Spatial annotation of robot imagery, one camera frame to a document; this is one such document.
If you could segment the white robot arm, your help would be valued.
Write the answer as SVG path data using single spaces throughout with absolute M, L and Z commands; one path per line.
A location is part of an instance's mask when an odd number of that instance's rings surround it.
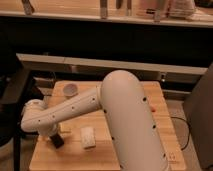
M 144 88 L 128 71 L 113 71 L 99 85 L 54 107 L 28 101 L 21 128 L 50 136 L 58 123 L 97 110 L 105 114 L 122 171 L 170 171 Z

